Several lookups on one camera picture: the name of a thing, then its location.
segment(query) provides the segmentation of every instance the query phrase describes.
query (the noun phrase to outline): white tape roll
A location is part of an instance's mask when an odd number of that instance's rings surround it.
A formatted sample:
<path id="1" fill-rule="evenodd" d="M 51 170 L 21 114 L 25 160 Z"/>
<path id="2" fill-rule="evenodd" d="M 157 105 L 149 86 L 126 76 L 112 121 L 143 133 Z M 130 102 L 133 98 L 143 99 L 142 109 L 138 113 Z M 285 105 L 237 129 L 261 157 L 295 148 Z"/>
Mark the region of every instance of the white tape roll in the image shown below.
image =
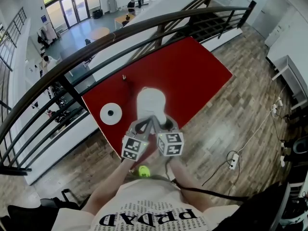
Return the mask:
<path id="1" fill-rule="evenodd" d="M 117 124 L 122 117 L 121 107 L 116 103 L 107 103 L 102 107 L 100 117 L 102 122 L 107 125 Z"/>

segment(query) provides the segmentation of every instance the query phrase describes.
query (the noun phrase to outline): black bag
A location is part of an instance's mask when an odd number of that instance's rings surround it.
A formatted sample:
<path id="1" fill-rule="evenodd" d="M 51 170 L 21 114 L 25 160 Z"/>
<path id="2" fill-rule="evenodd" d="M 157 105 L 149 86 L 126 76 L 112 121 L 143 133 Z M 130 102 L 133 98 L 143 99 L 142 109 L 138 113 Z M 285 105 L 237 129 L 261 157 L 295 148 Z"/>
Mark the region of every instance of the black bag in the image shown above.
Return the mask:
<path id="1" fill-rule="evenodd" d="M 102 10 L 95 10 L 92 12 L 93 18 L 98 19 L 103 16 L 103 11 Z"/>

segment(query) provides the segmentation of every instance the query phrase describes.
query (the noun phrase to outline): black railing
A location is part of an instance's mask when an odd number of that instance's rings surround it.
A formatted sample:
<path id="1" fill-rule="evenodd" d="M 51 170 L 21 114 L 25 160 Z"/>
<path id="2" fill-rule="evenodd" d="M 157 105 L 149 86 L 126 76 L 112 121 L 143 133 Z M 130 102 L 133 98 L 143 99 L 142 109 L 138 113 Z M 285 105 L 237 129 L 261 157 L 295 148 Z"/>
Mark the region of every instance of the black railing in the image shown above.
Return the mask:
<path id="1" fill-rule="evenodd" d="M 71 117 L 73 117 L 75 114 L 79 114 L 80 111 L 85 110 L 85 104 L 83 103 L 83 100 L 81 99 L 82 95 L 87 93 L 89 90 L 109 78 L 111 75 L 117 73 L 121 69 L 129 66 L 135 61 L 138 61 L 140 58 L 151 54 L 162 47 L 165 47 L 171 43 L 174 43 L 176 41 L 179 41 L 185 37 L 199 37 L 200 32 L 203 32 L 204 35 L 208 38 L 214 35 L 219 35 L 221 33 L 224 33 L 232 28 L 240 27 L 245 20 L 248 18 L 249 14 L 251 13 L 253 7 L 255 5 L 255 2 L 251 3 L 251 6 L 248 8 L 243 7 L 214 7 L 214 8 L 204 8 L 204 9 L 194 9 L 194 10 L 186 10 L 186 11 L 180 11 L 170 14 L 165 14 L 162 16 L 154 17 L 145 21 L 141 21 L 135 24 L 132 24 L 130 26 L 126 26 L 120 30 L 117 30 L 109 35 L 106 35 L 105 37 L 87 45 L 86 47 L 78 50 L 68 58 L 64 59 L 62 62 L 60 62 L 55 68 L 53 68 L 51 71 L 49 71 L 46 75 L 44 75 L 29 91 L 26 92 L 26 94 L 20 99 L 20 101 L 13 107 L 7 118 L 4 120 L 2 125 L 0 126 L 0 141 L 3 141 L 5 136 L 10 132 L 10 129 L 14 124 L 17 122 L 17 120 L 21 117 L 21 115 L 25 112 L 25 110 L 32 105 L 32 103 L 37 99 L 37 97 L 42 94 L 48 87 L 55 85 L 55 84 L 61 84 L 62 87 L 59 89 L 59 92 L 50 99 L 42 108 L 40 108 L 37 113 L 31 117 L 31 119 L 23 126 L 21 131 L 13 138 L 12 143 L 7 148 L 6 152 L 1 155 L 0 160 L 0 173 L 1 174 L 15 174 L 15 175 L 24 175 L 27 173 L 27 171 L 31 170 L 31 165 L 49 148 L 49 145 L 46 147 L 38 150 L 41 148 L 41 146 L 44 144 L 44 142 L 50 138 L 54 133 L 59 131 L 65 124 L 67 124 L 68 121 L 70 121 Z M 209 19 L 203 19 L 207 18 L 207 15 L 211 15 L 213 13 L 219 13 L 219 12 L 230 12 L 230 15 L 228 16 L 216 16 L 214 18 Z M 165 25 L 168 25 L 170 23 L 177 22 L 178 20 L 182 20 L 184 18 L 190 18 L 189 22 L 186 25 L 183 25 L 178 28 L 173 28 L 168 31 L 165 31 Z M 158 27 L 159 30 L 156 33 L 154 37 L 150 37 L 149 39 L 146 38 L 144 41 L 137 43 L 136 45 L 133 45 L 129 47 L 128 49 L 119 52 L 118 54 L 112 56 L 111 58 L 105 60 L 104 62 L 100 63 L 90 71 L 86 72 L 82 76 L 80 76 L 78 79 L 73 81 L 72 83 L 68 82 L 64 75 L 68 73 L 68 71 L 72 70 L 74 67 L 76 67 L 79 64 L 82 64 L 83 62 L 87 61 L 91 57 L 93 57 L 95 54 L 100 52 L 101 50 L 104 50 L 111 45 L 114 45 L 128 37 L 131 37 L 133 35 L 136 35 L 140 32 L 143 32 L 145 30 Z M 162 43 L 161 39 L 168 35 L 175 35 L 176 37 L 172 37 L 170 40 L 168 40 L 165 43 Z M 141 47 L 148 45 L 150 43 L 156 43 L 155 47 L 152 49 L 149 49 L 146 53 L 136 57 L 133 60 L 130 60 L 129 62 L 125 63 L 118 69 L 112 71 L 111 73 L 107 74 L 106 76 L 102 77 L 101 79 L 95 81 L 90 86 L 86 87 L 84 90 L 81 90 L 79 92 L 76 91 L 77 85 L 87 80 L 87 78 L 91 77 L 94 73 L 101 70 L 105 66 L 109 65 L 113 61 L 119 59 L 120 57 L 127 55 L 130 52 L 134 52 Z M 33 134 L 25 141 L 25 143 L 21 146 L 21 148 L 16 151 L 16 155 L 10 159 L 10 162 L 7 161 L 8 155 L 11 151 L 13 151 L 13 147 L 16 145 L 16 143 L 24 136 L 25 132 L 29 130 L 31 125 L 45 112 L 49 110 L 49 107 L 56 103 L 59 98 L 61 98 L 64 95 L 67 94 L 71 95 L 71 100 L 66 103 L 65 105 L 61 106 L 60 109 L 55 112 L 47 121 L 45 121 L 41 126 L 33 132 Z M 65 119 L 63 119 L 61 122 L 59 122 L 56 126 L 54 126 L 51 130 L 47 131 L 47 134 L 40 139 L 39 141 L 35 141 L 35 145 L 32 147 L 29 147 L 30 144 L 33 144 L 35 138 L 46 129 L 48 125 L 52 123 L 55 119 L 59 117 L 60 114 L 65 112 L 68 107 L 78 104 L 79 108 L 72 111 L 72 113 L 67 116 Z M 25 150 L 27 149 L 26 156 L 23 156 L 21 158 L 21 154 L 25 153 Z"/>
<path id="2" fill-rule="evenodd" d="M 1 33 L 0 38 L 0 82 L 1 82 L 1 121 L 5 120 L 11 107 L 8 105 L 8 91 L 9 91 L 9 79 L 12 70 L 12 61 L 15 49 L 17 48 L 17 41 L 21 35 L 21 30 L 24 26 L 26 20 L 26 14 L 24 9 L 21 8 L 17 15 L 13 18 L 8 27 Z M 2 159 L 1 153 L 4 153 L 8 149 L 8 144 L 12 144 L 12 136 L 9 131 L 7 136 L 1 140 L 0 146 L 0 158 Z M 12 150 L 11 155 L 8 154 L 7 161 L 11 163 L 11 157 L 15 156 L 14 150 Z"/>

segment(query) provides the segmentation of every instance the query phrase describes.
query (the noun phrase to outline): wooden floor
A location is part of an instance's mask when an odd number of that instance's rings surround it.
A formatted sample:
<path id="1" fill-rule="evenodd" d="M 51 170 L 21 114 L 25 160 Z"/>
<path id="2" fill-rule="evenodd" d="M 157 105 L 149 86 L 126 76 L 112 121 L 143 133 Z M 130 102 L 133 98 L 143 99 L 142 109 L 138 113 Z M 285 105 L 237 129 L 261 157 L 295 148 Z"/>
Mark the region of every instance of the wooden floor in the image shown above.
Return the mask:
<path id="1" fill-rule="evenodd" d="M 272 82 L 274 71 L 266 61 L 268 48 L 264 39 L 251 27 L 244 26 L 244 33 L 214 51 L 214 55 L 233 73 L 229 82 L 183 128 L 185 148 L 182 160 L 188 170 L 200 181 L 208 179 L 226 160 L 227 153 L 239 150 L 260 126 L 271 105 L 284 88 L 277 79 Z M 287 88 L 280 95 L 283 113 L 288 113 L 290 96 Z M 286 123 L 275 120 L 280 138 L 289 138 Z M 280 167 L 280 142 L 271 116 L 268 116 L 255 137 L 240 152 L 239 180 L 236 170 L 225 164 L 205 185 L 208 190 L 231 195 L 250 195 L 264 190 L 282 180 L 286 169 Z M 6 214 L 8 204 L 36 207 L 40 198 L 61 197 L 61 190 L 69 188 L 83 200 L 92 193 L 118 165 L 100 132 L 86 140 L 33 186 L 27 186 L 23 177 L 0 175 L 0 216 Z M 153 157 L 150 166 L 154 173 L 164 173 L 161 158 Z M 218 205 L 229 201 L 213 198 Z"/>

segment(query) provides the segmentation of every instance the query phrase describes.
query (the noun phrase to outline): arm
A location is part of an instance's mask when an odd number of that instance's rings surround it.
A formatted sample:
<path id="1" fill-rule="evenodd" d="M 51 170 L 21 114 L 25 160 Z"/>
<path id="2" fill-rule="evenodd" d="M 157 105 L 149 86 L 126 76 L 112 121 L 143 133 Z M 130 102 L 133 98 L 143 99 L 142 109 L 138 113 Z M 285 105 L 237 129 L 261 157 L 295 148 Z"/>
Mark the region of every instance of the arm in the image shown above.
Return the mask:
<path id="1" fill-rule="evenodd" d="M 116 170 L 106 180 L 100 183 L 82 210 L 96 215 L 97 212 L 116 195 L 116 192 L 123 184 L 125 176 L 134 163 L 135 162 L 132 160 L 124 159 Z"/>
<path id="2" fill-rule="evenodd" d="M 170 161 L 171 170 L 177 179 L 177 182 L 183 187 L 202 188 L 202 186 L 189 174 L 187 168 L 176 158 Z M 201 192 L 192 192 L 181 189 L 183 196 L 187 202 L 196 209 L 204 212 L 206 209 L 213 206 L 212 201 Z"/>

